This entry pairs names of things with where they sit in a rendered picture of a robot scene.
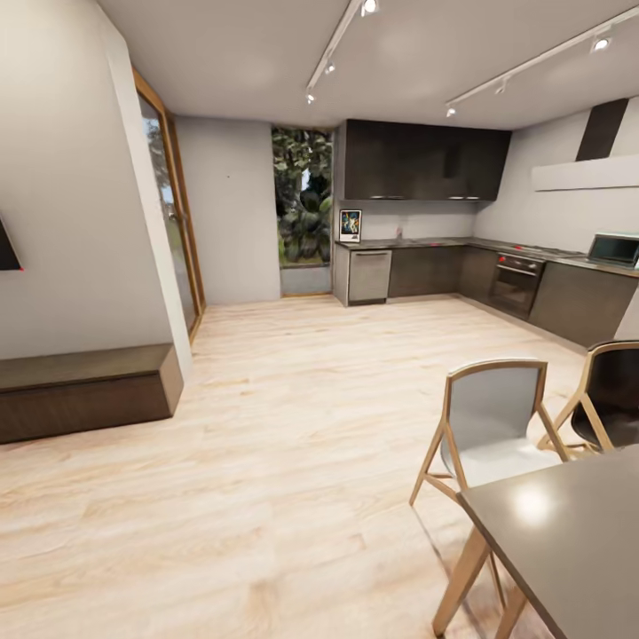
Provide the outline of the poster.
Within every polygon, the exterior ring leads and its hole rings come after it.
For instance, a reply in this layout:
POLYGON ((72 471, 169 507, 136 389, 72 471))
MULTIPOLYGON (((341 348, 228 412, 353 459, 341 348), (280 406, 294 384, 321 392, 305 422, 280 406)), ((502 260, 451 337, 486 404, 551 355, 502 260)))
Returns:
POLYGON ((360 243, 362 209, 341 209, 339 241, 360 243))

